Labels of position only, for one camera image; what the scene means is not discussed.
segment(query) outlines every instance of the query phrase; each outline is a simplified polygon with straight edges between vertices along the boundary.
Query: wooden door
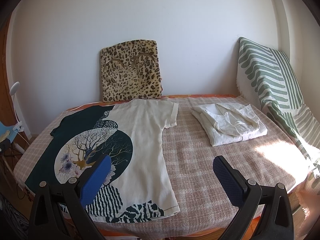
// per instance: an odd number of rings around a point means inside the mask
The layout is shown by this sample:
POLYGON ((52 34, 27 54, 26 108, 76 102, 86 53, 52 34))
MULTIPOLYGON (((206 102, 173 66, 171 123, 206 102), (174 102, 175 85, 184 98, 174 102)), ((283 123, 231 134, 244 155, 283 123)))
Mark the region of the wooden door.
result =
MULTIPOLYGON (((5 126, 15 125, 17 120, 15 118, 13 103, 11 96, 9 94, 9 85, 8 85, 8 77, 7 77, 7 68, 6 68, 6 44, 7 44, 7 34, 9 21, 6 22, 5 26, 0 30, 0 121, 5 126)), ((24 132, 20 133, 26 140, 27 136, 24 132)), ((15 140, 22 148, 25 147, 26 142, 17 135, 15 140)))

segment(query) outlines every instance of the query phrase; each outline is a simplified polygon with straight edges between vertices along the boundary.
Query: blue gripper pad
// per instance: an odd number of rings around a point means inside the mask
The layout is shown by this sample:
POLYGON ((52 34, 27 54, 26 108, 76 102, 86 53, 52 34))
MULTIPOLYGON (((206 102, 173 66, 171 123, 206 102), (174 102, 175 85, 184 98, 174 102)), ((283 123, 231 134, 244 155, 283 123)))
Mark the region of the blue gripper pad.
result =
POLYGON ((236 170, 222 156, 215 157, 212 166, 214 174, 217 176, 231 204, 239 208, 242 207, 247 186, 236 173, 236 170))
POLYGON ((80 203, 85 208, 86 205, 92 204, 96 197, 101 185, 106 179, 111 169, 111 158, 106 155, 99 163, 98 167, 89 177, 87 182, 81 188, 80 203))

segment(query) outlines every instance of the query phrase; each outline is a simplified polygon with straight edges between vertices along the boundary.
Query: white lamp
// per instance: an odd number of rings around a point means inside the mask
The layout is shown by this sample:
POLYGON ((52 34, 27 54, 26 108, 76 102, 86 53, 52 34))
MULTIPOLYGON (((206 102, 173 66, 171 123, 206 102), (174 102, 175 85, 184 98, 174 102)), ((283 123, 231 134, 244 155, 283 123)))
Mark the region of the white lamp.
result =
MULTIPOLYGON (((18 135, 20 135, 20 136, 26 141, 26 143, 27 143, 28 145, 30 145, 30 144, 28 143, 28 141, 27 141, 21 134, 19 134, 19 132, 23 132, 23 131, 24 131, 24 128, 22 127, 22 122, 19 121, 19 119, 18 119, 18 116, 17 116, 17 113, 16 113, 16 109, 14 108, 14 95, 15 95, 15 93, 17 92, 17 90, 19 89, 19 87, 20 87, 20 82, 15 82, 15 83, 12 85, 12 87, 10 88, 10 90, 9 90, 9 94, 10 94, 10 96, 12 97, 14 114, 15 114, 16 119, 17 119, 17 122, 18 122, 18 123, 13 127, 13 129, 14 129, 14 130, 18 130, 18 135)), ((24 149, 23 149, 19 144, 13 143, 13 145, 14 145, 14 147, 15 147, 19 152, 21 152, 22 154, 24 153, 24 149)))

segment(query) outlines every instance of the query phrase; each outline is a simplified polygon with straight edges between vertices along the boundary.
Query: lamp head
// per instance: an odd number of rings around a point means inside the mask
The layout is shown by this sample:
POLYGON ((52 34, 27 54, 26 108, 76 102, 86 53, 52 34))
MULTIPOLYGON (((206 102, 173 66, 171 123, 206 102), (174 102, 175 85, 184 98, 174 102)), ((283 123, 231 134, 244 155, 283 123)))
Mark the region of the lamp head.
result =
POLYGON ((20 87, 20 82, 15 82, 10 88, 10 91, 9 91, 10 96, 13 96, 17 92, 19 87, 20 87))

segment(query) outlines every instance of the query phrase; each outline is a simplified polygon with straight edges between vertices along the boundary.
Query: t-shirt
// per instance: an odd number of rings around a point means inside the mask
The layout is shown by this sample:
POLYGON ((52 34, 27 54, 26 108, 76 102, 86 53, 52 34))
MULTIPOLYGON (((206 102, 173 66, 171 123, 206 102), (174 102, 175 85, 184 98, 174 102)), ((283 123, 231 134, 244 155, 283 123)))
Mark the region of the t-shirt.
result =
POLYGON ((85 208, 93 221, 134 223, 175 215, 180 209, 165 166, 162 131, 177 125, 177 113, 177 103, 135 99, 66 116, 26 184, 34 191, 42 180, 65 183, 108 154, 111 170, 85 208))

